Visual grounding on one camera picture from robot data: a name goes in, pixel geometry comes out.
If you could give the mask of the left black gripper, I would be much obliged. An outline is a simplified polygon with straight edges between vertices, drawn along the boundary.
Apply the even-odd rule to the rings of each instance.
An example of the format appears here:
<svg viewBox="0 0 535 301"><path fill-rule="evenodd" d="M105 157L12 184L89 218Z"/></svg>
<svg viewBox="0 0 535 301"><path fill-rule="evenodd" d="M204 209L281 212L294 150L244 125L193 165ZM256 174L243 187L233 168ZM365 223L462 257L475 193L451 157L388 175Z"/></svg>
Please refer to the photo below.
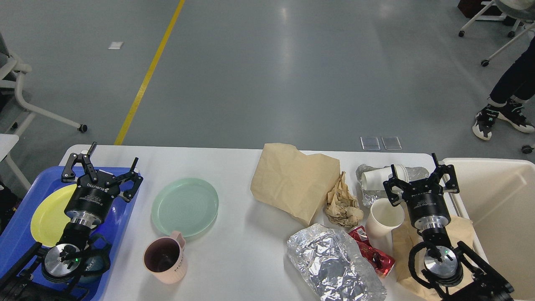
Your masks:
<svg viewBox="0 0 535 301"><path fill-rule="evenodd" d="M73 166L78 163L82 165L84 175L76 180L75 190L64 213L69 218L69 223L90 229L95 229L105 222L113 201L118 196L130 203L143 181L140 173L135 171L139 158L134 159L128 172L119 176L96 170L90 160L96 146L97 143L93 142L86 154L72 153L61 175L63 183L74 182ZM127 182L132 182L132 187L123 191L120 186Z"/></svg>

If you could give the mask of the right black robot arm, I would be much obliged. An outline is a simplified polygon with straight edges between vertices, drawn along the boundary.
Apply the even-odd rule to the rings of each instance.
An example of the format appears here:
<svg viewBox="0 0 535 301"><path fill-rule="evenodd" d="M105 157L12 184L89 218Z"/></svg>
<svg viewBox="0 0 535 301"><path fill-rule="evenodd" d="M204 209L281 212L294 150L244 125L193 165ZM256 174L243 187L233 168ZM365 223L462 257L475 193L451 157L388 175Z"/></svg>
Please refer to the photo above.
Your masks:
<svg viewBox="0 0 535 301"><path fill-rule="evenodd" d="M391 165L392 176L384 189L393 207L406 203L411 225L422 242L409 252L411 276L443 301L510 301L513 286L466 243L453 247L446 231L451 216L445 193L459 193L453 165L439 163L433 153L434 171L425 179L404 181Z"/></svg>

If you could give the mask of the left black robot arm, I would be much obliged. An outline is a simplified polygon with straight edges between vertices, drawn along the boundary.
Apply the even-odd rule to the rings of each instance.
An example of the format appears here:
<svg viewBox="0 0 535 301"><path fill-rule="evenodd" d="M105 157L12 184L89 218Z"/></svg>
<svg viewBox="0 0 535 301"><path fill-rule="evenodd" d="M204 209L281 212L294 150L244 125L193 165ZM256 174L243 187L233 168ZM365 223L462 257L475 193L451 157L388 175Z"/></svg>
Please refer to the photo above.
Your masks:
<svg viewBox="0 0 535 301"><path fill-rule="evenodd" d="M43 171L2 233L2 301L101 297L143 178L137 159L96 168L95 148Z"/></svg>

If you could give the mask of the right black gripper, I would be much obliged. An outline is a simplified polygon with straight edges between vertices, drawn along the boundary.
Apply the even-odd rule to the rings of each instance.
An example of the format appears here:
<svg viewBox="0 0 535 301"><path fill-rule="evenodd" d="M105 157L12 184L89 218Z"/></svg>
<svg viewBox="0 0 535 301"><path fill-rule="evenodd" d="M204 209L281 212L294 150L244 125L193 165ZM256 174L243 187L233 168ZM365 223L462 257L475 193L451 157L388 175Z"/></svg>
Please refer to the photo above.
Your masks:
<svg viewBox="0 0 535 301"><path fill-rule="evenodd" d="M409 182L407 169L392 164L390 177L383 182L387 198L393 207L405 201L411 225L417 230L445 228L451 216L444 193L460 193L453 165L440 163L436 153L431 154L435 169L428 179Z"/></svg>

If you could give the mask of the brown paper bag under arm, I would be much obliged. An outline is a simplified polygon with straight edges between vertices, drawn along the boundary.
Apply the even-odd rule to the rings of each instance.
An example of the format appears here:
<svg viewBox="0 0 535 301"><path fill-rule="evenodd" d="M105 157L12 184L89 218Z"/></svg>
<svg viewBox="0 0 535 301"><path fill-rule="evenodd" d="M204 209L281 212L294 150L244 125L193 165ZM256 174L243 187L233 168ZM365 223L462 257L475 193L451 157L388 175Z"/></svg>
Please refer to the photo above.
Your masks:
<svg viewBox="0 0 535 301"><path fill-rule="evenodd" d="M476 233L471 220L462 217L452 217L451 223L447 225L446 230L455 247L457 247L458 241L466 243L468 247L473 247ZM412 278L409 272L409 252L416 244L422 242L422 238L411 225L407 215L405 216L405 221L392 231L392 239L393 257L396 261L396 282L409 290L413 295L416 295L416 299L440 301L441 298L435 290L426 289L424 286L421 286Z"/></svg>

